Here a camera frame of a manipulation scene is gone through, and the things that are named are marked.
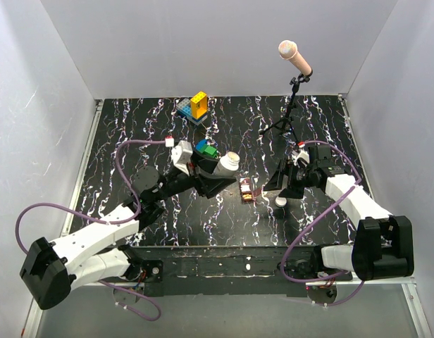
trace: black marble table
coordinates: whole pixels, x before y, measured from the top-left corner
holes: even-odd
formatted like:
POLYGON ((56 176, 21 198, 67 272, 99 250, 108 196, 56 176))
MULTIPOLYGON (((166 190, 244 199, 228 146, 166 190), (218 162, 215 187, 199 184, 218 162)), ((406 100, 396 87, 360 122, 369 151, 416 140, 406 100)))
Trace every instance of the black marble table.
MULTIPOLYGON (((209 117, 196 127, 176 114, 175 99, 107 99, 94 138, 77 211, 101 217, 128 197, 113 162, 117 146, 126 139, 160 140, 173 135, 196 144, 206 138, 220 154, 240 155, 241 177, 250 177, 256 187, 267 183, 278 161, 290 154, 293 140, 278 131, 259 136, 279 119, 286 96, 215 97, 209 99, 209 117)), ((344 151, 362 168, 349 123, 337 96, 298 96, 293 110, 294 127, 300 140, 321 139, 344 151)), ((172 165, 164 146, 136 146, 123 157, 123 167, 132 176, 143 165, 162 173, 172 165)), ((324 211, 331 200, 318 189, 308 189, 303 200, 289 200, 285 208, 274 203, 275 193, 259 196, 255 204, 241 202, 238 184, 215 199, 201 198, 195 191, 183 192, 162 202, 166 212, 143 232, 127 238, 132 245, 285 245, 324 211)), ((75 218, 71 231, 86 225, 75 218)), ((303 238, 302 244, 347 243, 354 228, 338 208, 303 238)))

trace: white metal frame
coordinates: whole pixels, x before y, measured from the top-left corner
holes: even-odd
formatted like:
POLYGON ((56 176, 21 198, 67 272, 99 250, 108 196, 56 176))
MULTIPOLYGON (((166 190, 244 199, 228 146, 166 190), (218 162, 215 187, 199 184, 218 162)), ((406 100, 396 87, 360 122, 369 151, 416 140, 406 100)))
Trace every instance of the white metal frame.
MULTIPOLYGON (((342 95, 339 95, 339 99, 341 101, 344 114, 345 114, 347 120, 349 121, 350 131, 352 131, 353 130, 352 124, 350 123, 350 117, 349 117, 349 114, 347 112, 345 99, 342 97, 342 95)), ((99 118, 101 116, 102 107, 103 107, 103 101, 100 101, 100 103, 97 107, 97 112, 95 113, 95 117, 94 117, 94 120, 92 123, 89 138, 87 139, 84 155, 82 157, 80 170, 77 174, 77 181, 75 184, 75 188, 73 190, 73 195, 71 198, 69 208, 75 208, 76 203, 78 202, 78 198, 79 198, 79 194, 80 194, 80 187, 82 185, 82 180, 84 177, 85 168, 87 167, 87 162, 89 160, 90 151, 92 149, 95 133, 97 131, 99 118)), ((361 154, 359 153, 359 149, 358 149, 356 140, 354 138, 353 132, 352 132, 352 136, 353 136, 353 141, 354 141, 356 152, 359 155, 359 160, 360 160, 361 166, 364 168, 361 154)), ((371 189, 371 186, 369 184, 367 177, 366 177, 366 181, 367 181, 369 191, 371 192, 371 196, 373 198, 373 192, 372 192, 372 189, 371 189)), ((73 220, 73 216, 68 214, 66 217, 66 221, 64 222, 61 236, 66 236, 69 234, 72 220, 73 220)), ((339 284, 339 285, 359 284, 361 280, 356 276, 356 274, 352 273, 352 275, 353 275, 353 280, 341 281, 341 282, 337 282, 337 284, 339 284)), ((122 284, 122 286, 123 285, 131 286, 132 284, 134 284, 134 283, 125 283, 125 284, 122 284)), ((319 282, 308 283, 308 285, 313 285, 313 284, 321 284, 321 283, 319 283, 319 282)), ((400 284, 402 286, 402 289, 404 292, 404 297, 407 300, 409 312, 411 313, 411 317, 413 319, 413 324, 414 324, 414 327, 416 328, 416 332, 418 334, 418 337, 425 337, 425 338, 432 337, 430 328, 429 328, 427 320, 426 320, 425 313, 423 312, 422 305, 421 305, 421 302, 419 300, 419 296, 418 296, 417 291, 416 291, 416 280, 414 279, 414 277, 411 276, 411 277, 391 278, 388 280, 371 280, 371 281, 366 282, 366 284, 400 284)), ((101 286, 101 284, 97 284, 97 283, 92 283, 92 285, 101 286)), ((22 334, 22 338, 35 338, 37 336, 37 331, 39 329, 40 321, 42 319, 42 314, 43 314, 43 311, 40 310, 39 306, 37 305, 37 302, 32 300, 30 310, 29 310, 29 313, 27 315, 25 330, 24 330, 24 333, 22 334)))

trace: black tripod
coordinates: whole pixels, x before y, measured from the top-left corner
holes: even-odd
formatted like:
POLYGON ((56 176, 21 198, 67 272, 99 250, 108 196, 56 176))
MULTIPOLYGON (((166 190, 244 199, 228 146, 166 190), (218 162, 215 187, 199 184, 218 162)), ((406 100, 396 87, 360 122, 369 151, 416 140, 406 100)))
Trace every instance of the black tripod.
POLYGON ((292 126, 292 121, 294 120, 293 117, 290 115, 292 109, 296 108, 297 105, 294 102, 295 94, 300 89, 300 84, 303 82, 309 82, 309 77, 312 75, 303 75, 300 74, 299 77, 296 79, 295 77, 290 80, 290 85, 292 86, 292 95, 290 96, 289 103, 287 104, 286 108, 286 115, 284 115, 279 121, 273 123, 269 128, 262 130, 259 132, 260 135, 266 134, 270 129, 275 128, 280 130, 280 134, 285 134, 286 132, 291 132, 292 135, 294 135, 296 143, 299 143, 299 139, 297 138, 294 127, 292 126))

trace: wire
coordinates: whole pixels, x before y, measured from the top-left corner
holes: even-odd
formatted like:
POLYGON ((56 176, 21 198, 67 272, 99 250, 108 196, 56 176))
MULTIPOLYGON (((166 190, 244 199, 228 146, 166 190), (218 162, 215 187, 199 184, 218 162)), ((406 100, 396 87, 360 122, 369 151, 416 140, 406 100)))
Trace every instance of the wire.
MULTIPOLYGON (((123 172, 123 169, 121 168, 121 164, 120 164, 120 152, 121 149, 123 149, 124 146, 129 146, 130 144, 165 144, 165 141, 149 141, 149 140, 143 140, 143 139, 130 139, 127 141, 122 142, 116 150, 116 157, 115 157, 115 162, 116 162, 116 168, 118 173, 120 174, 120 176, 123 178, 123 181, 126 183, 126 185, 128 186, 128 188, 130 189, 131 193, 133 196, 137 196, 137 193, 134 191, 134 189, 131 187, 131 182, 129 181, 129 179, 126 177, 125 173, 123 172)), ((42 203, 36 203, 36 204, 32 204, 31 206, 28 206, 26 209, 24 209, 20 215, 18 216, 16 223, 15 223, 15 238, 17 240, 18 246, 20 247, 20 249, 27 255, 28 251, 25 248, 23 242, 21 241, 20 238, 20 224, 21 224, 21 220, 23 219, 23 216, 29 211, 32 210, 33 208, 38 208, 40 206, 46 206, 49 208, 56 208, 56 209, 60 209, 62 211, 65 211, 67 213, 72 213, 73 215, 77 216, 77 217, 81 217, 85 220, 89 220, 91 222, 96 222, 99 224, 110 224, 110 225, 115 225, 115 224, 123 224, 126 222, 129 222, 131 220, 134 220, 140 213, 140 211, 142 210, 142 205, 140 204, 140 201, 138 198, 135 199, 136 203, 137 203, 137 209, 134 213, 134 215, 132 215, 131 217, 127 218, 126 220, 113 220, 111 222, 109 221, 105 221, 105 220, 99 220, 97 218, 93 218, 90 217, 88 215, 85 215, 83 213, 80 213, 78 211, 66 208, 65 206, 61 206, 59 204, 54 204, 54 203, 48 203, 48 202, 42 202, 42 203)), ((123 292, 127 292, 129 294, 134 294, 137 297, 143 298, 147 301, 149 301, 151 304, 153 304, 157 309, 158 309, 158 315, 154 318, 149 317, 143 313, 141 313, 140 311, 136 310, 135 308, 132 308, 131 306, 127 306, 124 303, 118 302, 118 305, 122 306, 124 309, 128 309, 129 311, 132 311, 133 313, 137 314, 139 317, 144 318, 145 320, 148 321, 155 321, 158 320, 161 317, 162 311, 161 311, 161 307, 155 302, 155 300, 150 299, 149 297, 143 295, 143 294, 139 294, 137 292, 131 291, 129 289, 125 289, 123 287, 117 287, 113 284, 110 284, 108 282, 105 282, 103 280, 99 281, 100 283, 102 283, 103 285, 106 285, 107 287, 111 287, 113 289, 117 289, 117 290, 121 290, 123 292)))
MULTIPOLYGON (((320 214, 315 220, 313 220, 309 225, 307 225, 304 228, 304 230, 302 232, 300 232, 299 235, 294 239, 294 241, 291 243, 291 245, 289 245, 289 247, 287 248, 283 258, 281 259, 280 270, 281 270, 281 273, 283 274, 284 278, 286 278, 287 280, 289 280, 291 282, 296 282, 296 283, 320 282, 323 280, 331 280, 333 278, 336 278, 338 276, 341 276, 341 275, 348 273, 348 271, 340 271, 338 273, 333 273, 332 275, 328 275, 325 277, 303 279, 302 280, 302 279, 293 278, 293 277, 288 276, 285 272, 285 265, 286 265, 286 260, 289 258, 289 255, 292 252, 292 249, 294 248, 295 245, 297 245, 297 243, 300 241, 300 239, 302 239, 314 227, 314 225, 319 223, 324 217, 327 216, 327 214, 329 214, 332 210, 334 210, 337 206, 339 206, 342 203, 342 201, 344 201, 347 198, 347 196, 349 196, 349 194, 354 191, 354 189, 356 188, 356 185, 361 183, 361 181, 362 181, 362 178, 361 178, 360 174, 358 173, 358 170, 355 168, 354 164, 350 161, 350 158, 347 155, 345 155, 341 150, 339 150, 338 148, 336 148, 332 144, 329 144, 328 142, 325 142, 325 141, 311 140, 311 141, 304 142, 305 145, 315 144, 315 143, 325 144, 325 145, 329 146, 331 149, 333 149, 334 151, 336 151, 337 153, 339 153, 339 155, 341 155, 341 157, 343 159, 345 159, 346 162, 350 165, 350 168, 352 169, 353 173, 356 175, 356 181, 355 181, 355 184, 352 187, 350 187, 350 189, 348 189, 335 203, 331 204, 324 212, 322 212, 322 214, 320 214)), ((353 292, 353 294, 348 296, 346 299, 332 303, 331 306, 342 304, 342 303, 348 301, 349 299, 351 299, 355 294, 358 293, 358 291, 361 289, 363 284, 364 284, 364 282, 361 282, 361 284, 357 287, 357 289, 353 292)))
POLYGON ((114 285, 114 284, 111 284, 111 283, 105 282, 105 281, 103 281, 103 280, 100 280, 99 282, 102 283, 103 285, 106 285, 107 287, 111 287, 112 289, 119 290, 119 291, 123 291, 123 292, 126 292, 126 293, 128 293, 128 294, 133 294, 133 295, 136 296, 136 297, 143 298, 143 299, 145 299, 146 301, 149 301, 151 304, 154 305, 155 308, 157 308, 157 310, 158 310, 158 314, 157 314, 156 317, 149 317, 148 315, 145 315, 144 313, 142 313, 142 312, 140 312, 139 310, 133 308, 132 306, 128 306, 128 305, 126 305, 126 304, 124 304, 124 303, 121 303, 120 301, 117 301, 116 303, 117 303, 119 306, 123 307, 125 310, 128 309, 129 311, 135 313, 136 315, 138 315, 139 317, 141 317, 141 318, 143 318, 143 319, 145 319, 145 320, 148 320, 149 322, 154 322, 155 320, 158 320, 158 319, 161 317, 161 315, 162 315, 161 306, 160 306, 160 305, 159 305, 159 304, 158 304, 154 299, 149 298, 149 297, 145 296, 144 294, 140 294, 140 293, 138 293, 138 292, 132 291, 132 290, 130 290, 130 289, 126 289, 126 288, 124 288, 124 287, 118 287, 118 286, 116 286, 116 285, 114 285))

